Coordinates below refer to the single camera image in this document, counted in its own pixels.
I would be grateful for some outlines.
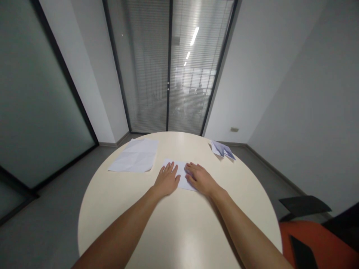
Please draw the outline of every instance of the sheet of paper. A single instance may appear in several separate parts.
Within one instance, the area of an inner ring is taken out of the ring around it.
[[[223,145],[223,144],[221,144],[217,141],[213,141],[213,140],[211,140],[211,144],[212,144],[212,152],[214,154],[221,156],[221,157],[227,156],[230,159],[236,160],[231,149],[228,146]]]
[[[176,176],[178,175],[181,175],[180,179],[179,179],[179,183],[178,183],[178,187],[179,188],[182,188],[182,189],[187,189],[187,190],[190,190],[190,191],[197,191],[194,187],[192,187],[191,184],[189,184],[187,182],[187,179],[186,179],[186,171],[184,170],[184,167],[186,166],[186,163],[185,162],[179,162],[179,161],[174,161],[174,160],[171,160],[171,159],[165,159],[165,161],[163,162],[163,165],[166,166],[168,163],[171,163],[171,162],[175,162],[175,165],[178,165],[178,170],[177,170],[177,174]]]
[[[146,172],[153,166],[157,147],[158,140],[132,139],[108,170],[115,172]]]

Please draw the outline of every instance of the floor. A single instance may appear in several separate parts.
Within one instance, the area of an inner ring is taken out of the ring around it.
[[[129,135],[123,143],[140,135]],[[41,197],[0,227],[0,268],[70,268],[79,258],[77,221],[86,188],[101,163],[116,150],[99,146],[61,174]],[[278,201],[298,195],[244,147],[231,147],[266,190],[277,218],[288,211]],[[322,216],[310,216],[322,222]]]

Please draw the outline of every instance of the table surface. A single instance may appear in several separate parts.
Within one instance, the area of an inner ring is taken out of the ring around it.
[[[165,158],[201,164],[282,253],[268,195],[239,158],[214,155],[210,140],[193,134],[161,132],[138,139],[143,138],[159,140],[150,171],[107,171],[125,144],[94,174],[79,215],[80,255],[154,184]],[[198,192],[178,188],[157,205],[126,268],[240,268],[240,264],[209,201]]]

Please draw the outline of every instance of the forearm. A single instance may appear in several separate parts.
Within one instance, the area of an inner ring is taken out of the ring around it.
[[[73,268],[124,268],[160,199],[150,188],[95,240]]]
[[[211,195],[247,269],[292,268],[262,231],[222,188]]]

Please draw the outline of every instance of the chair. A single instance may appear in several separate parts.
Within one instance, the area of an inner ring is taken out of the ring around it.
[[[347,240],[344,242],[342,238],[337,236],[340,231],[347,230],[348,227],[352,228],[349,231],[358,231],[359,203],[321,225],[310,221],[290,221],[295,217],[331,211],[325,203],[316,197],[300,196],[280,199],[279,201],[290,212],[280,220],[279,228],[282,235],[283,255],[293,268],[301,269],[297,267],[295,262],[295,251],[290,240],[291,235],[312,250],[319,269],[359,268],[359,253],[354,249],[356,246],[348,245]],[[353,239],[355,235],[358,234],[354,232],[347,238],[357,242]]]

